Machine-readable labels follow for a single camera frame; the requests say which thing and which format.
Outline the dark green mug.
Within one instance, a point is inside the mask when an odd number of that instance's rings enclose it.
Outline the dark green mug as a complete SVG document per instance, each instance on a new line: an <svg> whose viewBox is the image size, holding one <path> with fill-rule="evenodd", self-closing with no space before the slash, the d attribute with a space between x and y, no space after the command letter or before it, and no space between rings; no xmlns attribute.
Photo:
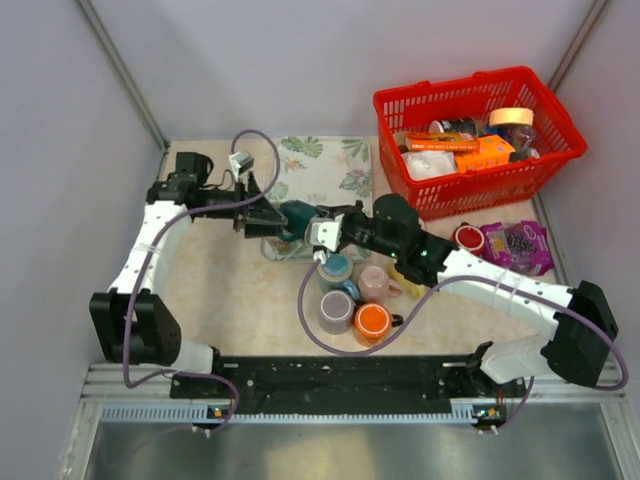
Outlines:
<svg viewBox="0 0 640 480"><path fill-rule="evenodd" d="M311 220L320 214L320 208L300 200L288 200L278 207L287 223L277 234L285 242L301 241L307 243L307 229Z"/></svg>

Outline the light blue butterfly mug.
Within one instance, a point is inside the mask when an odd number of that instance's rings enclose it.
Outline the light blue butterfly mug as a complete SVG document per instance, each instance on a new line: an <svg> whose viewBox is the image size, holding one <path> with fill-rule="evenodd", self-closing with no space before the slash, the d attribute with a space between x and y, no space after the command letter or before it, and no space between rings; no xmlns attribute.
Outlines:
<svg viewBox="0 0 640 480"><path fill-rule="evenodd" d="M318 269L318 283L323 292L341 290L354 301L361 299L360 291L352 280L354 265L352 260L342 254L332 254Z"/></svg>

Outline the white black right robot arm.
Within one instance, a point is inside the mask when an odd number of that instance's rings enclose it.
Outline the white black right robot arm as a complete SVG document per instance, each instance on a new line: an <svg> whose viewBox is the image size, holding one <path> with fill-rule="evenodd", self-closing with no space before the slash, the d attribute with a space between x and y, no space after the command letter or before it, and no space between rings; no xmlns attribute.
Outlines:
<svg viewBox="0 0 640 480"><path fill-rule="evenodd" d="M413 284L473 299L533 329L531 336L477 349L466 372L474 393L487 396L517 378L546 374L600 388L618 327L598 285L549 284L483 260L424 230L418 212L398 194L379 197L370 215L360 202L317 211L305 233L315 258L358 246L394 260Z"/></svg>

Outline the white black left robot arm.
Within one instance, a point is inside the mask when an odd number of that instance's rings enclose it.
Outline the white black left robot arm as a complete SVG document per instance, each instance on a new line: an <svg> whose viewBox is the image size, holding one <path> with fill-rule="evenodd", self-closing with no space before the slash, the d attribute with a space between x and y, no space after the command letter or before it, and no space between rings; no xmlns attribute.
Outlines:
<svg viewBox="0 0 640 480"><path fill-rule="evenodd" d="M229 219L248 238L273 236L286 224L257 185L253 157L233 153L229 162L233 186L223 190L207 183L208 156L178 153L174 172L147 192L142 225L120 273L89 302L107 361L193 372L192 384L209 397L224 390L227 374L214 364L215 348L183 337L162 299L173 258L197 217Z"/></svg>

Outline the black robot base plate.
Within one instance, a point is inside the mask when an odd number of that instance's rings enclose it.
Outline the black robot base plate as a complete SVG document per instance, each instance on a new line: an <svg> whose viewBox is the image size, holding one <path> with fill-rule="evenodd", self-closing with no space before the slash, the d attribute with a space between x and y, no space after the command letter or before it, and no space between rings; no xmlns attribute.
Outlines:
<svg viewBox="0 0 640 480"><path fill-rule="evenodd" d="M520 381L498 385L468 368L466 355L221 356L214 373L226 381L179 376L173 399L226 399L240 394L241 414L448 413L451 400L511 399Z"/></svg>

